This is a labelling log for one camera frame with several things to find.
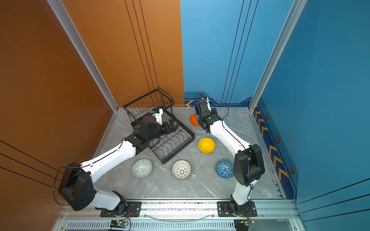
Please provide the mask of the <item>yellow plastic bowl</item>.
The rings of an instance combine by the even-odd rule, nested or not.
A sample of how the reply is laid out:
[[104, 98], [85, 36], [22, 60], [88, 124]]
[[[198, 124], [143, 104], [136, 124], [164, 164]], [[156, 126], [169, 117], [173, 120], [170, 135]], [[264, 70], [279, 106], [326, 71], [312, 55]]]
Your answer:
[[201, 152], [203, 152], [205, 154], [210, 154], [215, 150], [216, 145], [215, 145], [215, 142], [212, 139], [202, 138], [198, 142], [198, 148], [200, 149]]

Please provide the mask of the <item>green patterned white bowl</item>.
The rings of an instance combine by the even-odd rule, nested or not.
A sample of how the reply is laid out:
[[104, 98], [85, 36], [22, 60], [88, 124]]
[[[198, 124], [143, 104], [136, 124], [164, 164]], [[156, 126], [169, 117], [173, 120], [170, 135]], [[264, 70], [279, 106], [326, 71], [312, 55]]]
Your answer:
[[133, 165], [132, 175], [137, 179], [144, 179], [152, 172], [153, 166], [150, 160], [140, 159]]

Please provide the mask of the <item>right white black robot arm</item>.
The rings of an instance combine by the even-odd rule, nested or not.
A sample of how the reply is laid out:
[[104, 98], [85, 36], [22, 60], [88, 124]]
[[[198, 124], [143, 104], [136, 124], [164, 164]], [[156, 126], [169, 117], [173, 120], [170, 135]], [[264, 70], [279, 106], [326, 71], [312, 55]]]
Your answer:
[[251, 192], [265, 173], [261, 147], [251, 145], [233, 132], [215, 108], [211, 108], [207, 97], [194, 104], [198, 124], [218, 138], [234, 157], [233, 174], [237, 180], [230, 202], [219, 206], [221, 217], [257, 217]]

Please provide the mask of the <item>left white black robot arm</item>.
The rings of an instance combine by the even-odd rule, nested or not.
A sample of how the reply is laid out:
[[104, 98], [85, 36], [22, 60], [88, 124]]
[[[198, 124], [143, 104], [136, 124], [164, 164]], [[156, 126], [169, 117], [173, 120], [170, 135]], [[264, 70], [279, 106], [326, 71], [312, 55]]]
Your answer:
[[94, 184], [115, 166], [148, 148], [153, 140], [176, 132], [178, 127], [178, 119], [162, 122], [159, 114], [143, 116], [139, 127], [110, 151], [81, 164], [72, 162], [64, 167], [59, 194], [75, 211], [95, 207], [115, 216], [124, 215], [128, 207], [126, 199], [117, 191], [100, 191]]

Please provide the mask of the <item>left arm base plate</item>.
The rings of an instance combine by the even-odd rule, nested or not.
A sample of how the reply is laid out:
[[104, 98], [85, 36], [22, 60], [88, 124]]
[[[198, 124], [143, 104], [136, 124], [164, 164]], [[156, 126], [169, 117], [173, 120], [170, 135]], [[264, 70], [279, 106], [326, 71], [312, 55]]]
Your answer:
[[119, 205], [118, 209], [113, 211], [102, 209], [100, 217], [102, 218], [138, 218], [140, 216], [142, 202], [140, 201], [129, 201], [126, 202], [125, 206]]

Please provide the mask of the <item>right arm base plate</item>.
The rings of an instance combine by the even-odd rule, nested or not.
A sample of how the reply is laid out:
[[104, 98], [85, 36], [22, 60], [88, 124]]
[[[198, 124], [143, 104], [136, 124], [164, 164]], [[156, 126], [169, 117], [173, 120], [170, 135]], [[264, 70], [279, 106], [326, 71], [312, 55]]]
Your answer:
[[217, 202], [217, 210], [219, 217], [257, 217], [257, 209], [255, 203], [250, 200], [243, 205], [237, 205], [231, 201]]

